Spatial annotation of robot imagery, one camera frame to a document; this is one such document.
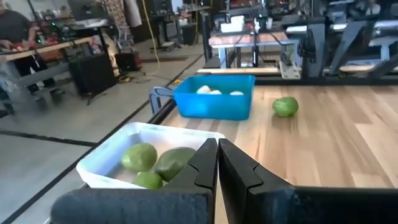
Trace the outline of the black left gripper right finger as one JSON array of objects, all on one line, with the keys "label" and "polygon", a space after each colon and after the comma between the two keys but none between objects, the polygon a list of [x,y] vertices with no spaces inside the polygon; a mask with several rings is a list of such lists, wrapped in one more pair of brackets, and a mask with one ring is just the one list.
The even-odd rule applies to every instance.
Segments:
[{"label": "black left gripper right finger", "polygon": [[218,148],[230,223],[397,224],[396,189],[295,186],[227,139],[220,139]]}]

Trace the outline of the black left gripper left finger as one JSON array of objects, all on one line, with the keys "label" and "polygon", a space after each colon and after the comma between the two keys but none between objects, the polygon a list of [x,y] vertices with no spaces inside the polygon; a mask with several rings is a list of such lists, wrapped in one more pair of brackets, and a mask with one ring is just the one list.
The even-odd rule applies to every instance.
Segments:
[{"label": "black left gripper left finger", "polygon": [[207,139],[188,164],[159,190],[73,190],[52,205],[52,223],[213,223],[218,143]]}]

